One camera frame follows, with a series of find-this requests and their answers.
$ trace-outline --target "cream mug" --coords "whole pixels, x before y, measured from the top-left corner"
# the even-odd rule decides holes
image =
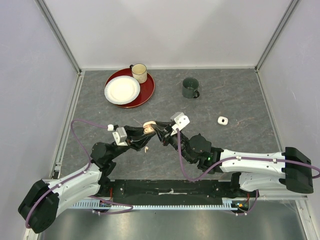
[[[143,84],[147,81],[147,67],[141,63],[136,65],[130,65],[132,76],[138,81],[138,83]]]

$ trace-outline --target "mug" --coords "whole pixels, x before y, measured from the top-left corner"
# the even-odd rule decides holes
[[[130,65],[132,76],[138,81],[138,83],[143,84],[147,81],[147,67],[141,63],[136,65]]]
[[[193,77],[187,77],[182,82],[182,95],[187,99],[196,99],[200,96],[198,92],[199,82]]]

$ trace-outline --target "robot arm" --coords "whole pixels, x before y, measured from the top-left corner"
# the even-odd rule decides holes
[[[178,151],[179,143],[175,129],[184,128],[189,119],[182,112],[178,112],[171,120],[175,123],[163,127],[156,122],[152,127],[164,146],[170,144]],[[311,160],[294,147],[286,147],[285,152],[247,153],[213,147],[200,133],[188,139],[180,132],[180,139],[183,158],[190,164],[198,163],[198,169],[203,172],[218,161],[228,159],[208,173],[236,172],[231,179],[233,188],[236,185],[245,192],[285,188],[302,194],[311,194],[314,191],[311,168],[284,162],[289,160],[311,165]]]
[[[20,204],[18,212],[37,233],[47,229],[64,210],[88,196],[109,189],[108,176],[115,168],[113,159],[129,149],[140,151],[155,133],[144,134],[143,127],[117,127],[114,142],[97,142],[92,147],[91,162],[61,179],[37,181]]]
[[[170,144],[177,151],[180,144],[183,158],[190,164],[198,163],[198,169],[203,172],[220,160],[230,159],[208,172],[236,172],[232,174],[231,184],[223,185],[224,190],[231,193],[225,197],[246,196],[248,192],[267,188],[287,188],[304,194],[313,192],[310,168],[279,161],[286,159],[310,165],[311,161],[297,149],[287,147],[284,153],[260,154],[216,148],[200,134],[188,139],[180,132],[189,122],[186,115],[178,112],[170,122],[151,124],[153,131],[148,133],[143,127],[115,126],[114,142],[97,142],[92,147],[91,163],[64,178],[37,181],[19,206],[19,213],[25,220],[30,215],[28,225],[35,233],[43,232],[73,204],[88,196],[107,193],[111,185],[108,176],[116,166],[113,159],[129,149],[140,151],[155,135],[164,146]]]

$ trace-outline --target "mug handle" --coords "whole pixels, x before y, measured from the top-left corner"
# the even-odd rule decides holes
[[[196,99],[200,96],[200,92],[198,90],[195,90],[194,92],[196,93],[196,96],[194,96],[193,98]]]

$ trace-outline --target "floor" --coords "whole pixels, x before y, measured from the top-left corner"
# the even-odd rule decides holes
[[[248,216],[214,210],[118,215],[68,209],[38,240],[307,240],[294,201],[259,201]]]
[[[171,69],[149,70],[155,92],[144,105],[119,108],[104,96],[105,83],[115,71],[86,71],[74,118],[100,125],[142,126],[152,120],[169,121],[176,112],[184,112],[190,124],[183,130],[187,137],[201,133],[217,148],[237,152],[272,153],[277,142],[254,69]],[[182,96],[182,81],[187,77],[199,81],[199,98]],[[229,119],[227,126],[217,123],[219,116]],[[96,142],[113,142],[105,129],[75,123],[80,141],[90,150]],[[111,179],[183,179],[177,152],[161,145],[155,136],[149,151],[129,150],[116,158]],[[70,134],[62,161],[61,176],[66,176],[87,162],[83,150]],[[197,177],[197,165],[185,162],[187,173]],[[223,173],[207,176],[220,179]]]

